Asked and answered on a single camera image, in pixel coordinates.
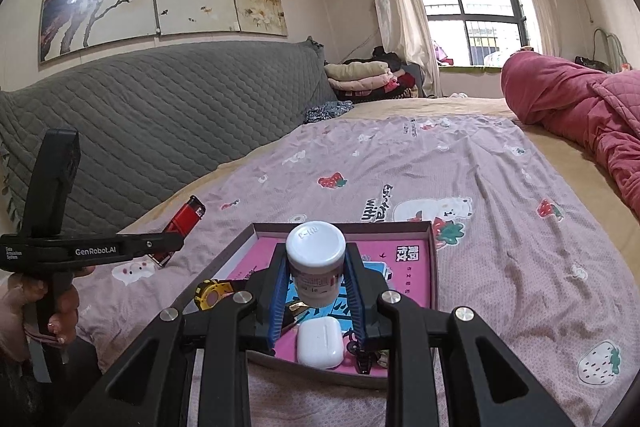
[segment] yellow mattress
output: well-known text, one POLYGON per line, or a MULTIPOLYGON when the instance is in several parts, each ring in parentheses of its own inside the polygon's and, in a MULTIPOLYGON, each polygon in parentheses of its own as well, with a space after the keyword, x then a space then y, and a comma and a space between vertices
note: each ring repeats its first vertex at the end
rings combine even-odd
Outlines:
MULTIPOLYGON (((390 116, 437 116, 443 114, 486 114, 516 120, 503 98, 409 98, 362 103, 341 118, 370 118, 381 120, 390 116)), ((611 241, 620 250, 631 272, 640 282, 640 224, 634 213, 620 199, 615 183, 597 166, 583 149, 539 127, 522 125, 524 133, 542 152, 549 163, 562 175, 580 201, 590 210, 611 241)), ((186 186, 165 202, 150 210, 137 223, 159 216, 168 206, 177 208, 198 187, 228 176, 250 158, 254 158, 274 143, 265 145, 240 160, 221 165, 216 171, 186 186)))

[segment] gray sofa cover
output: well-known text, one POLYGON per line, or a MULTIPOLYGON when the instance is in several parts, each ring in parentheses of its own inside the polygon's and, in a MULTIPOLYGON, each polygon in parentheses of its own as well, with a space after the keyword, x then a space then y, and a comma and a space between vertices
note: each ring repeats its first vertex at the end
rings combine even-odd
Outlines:
POLYGON ((64 233, 117 232, 218 165, 277 140, 335 100, 322 46, 177 44, 96 60, 0 92, 8 213, 19 226, 48 128, 80 132, 64 233))

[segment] measuring tape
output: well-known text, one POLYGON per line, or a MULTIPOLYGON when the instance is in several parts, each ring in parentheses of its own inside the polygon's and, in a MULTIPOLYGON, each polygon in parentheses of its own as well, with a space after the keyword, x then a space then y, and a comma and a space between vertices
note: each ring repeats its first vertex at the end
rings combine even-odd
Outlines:
POLYGON ((210 310, 221 299, 237 291, 243 290, 246 286, 245 280, 230 281, 217 279, 206 279, 196 287, 193 301, 196 307, 201 310, 210 310))

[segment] red lighter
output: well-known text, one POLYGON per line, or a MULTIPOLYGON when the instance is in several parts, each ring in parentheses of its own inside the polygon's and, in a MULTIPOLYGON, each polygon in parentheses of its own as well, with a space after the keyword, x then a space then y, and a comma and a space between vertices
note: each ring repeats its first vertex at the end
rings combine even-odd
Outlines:
MULTIPOLYGON (((193 227, 196 226, 197 222, 202 219, 205 211, 206 208, 202 203, 200 203, 200 200, 196 198, 196 196, 192 196, 189 198, 189 201, 187 201, 180 210, 176 212, 175 216, 171 218, 169 224, 164 227, 164 230, 162 231, 180 232, 180 235, 185 238, 189 235, 189 232, 193 230, 193 227)), ((169 262, 174 253, 175 252, 155 253, 149 257, 156 261, 156 264, 162 268, 169 262)))

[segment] white jar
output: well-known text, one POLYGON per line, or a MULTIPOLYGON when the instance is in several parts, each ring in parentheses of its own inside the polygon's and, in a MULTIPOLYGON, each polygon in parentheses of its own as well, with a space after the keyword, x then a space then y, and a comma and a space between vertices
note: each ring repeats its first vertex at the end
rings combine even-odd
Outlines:
POLYGON ((346 241, 324 221, 298 225, 287 236, 287 257, 298 297, 312 308, 328 306, 340 293, 346 241))

